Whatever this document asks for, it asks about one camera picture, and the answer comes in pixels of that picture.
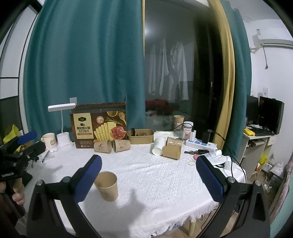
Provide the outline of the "person left hand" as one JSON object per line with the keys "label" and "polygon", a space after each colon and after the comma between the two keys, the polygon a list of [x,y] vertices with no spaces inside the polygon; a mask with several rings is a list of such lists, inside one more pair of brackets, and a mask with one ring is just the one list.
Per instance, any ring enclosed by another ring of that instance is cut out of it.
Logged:
{"label": "person left hand", "polygon": [[18,205],[25,203],[24,185],[22,178],[17,178],[14,183],[1,182],[1,192],[5,192],[7,189],[13,191],[12,199]]}

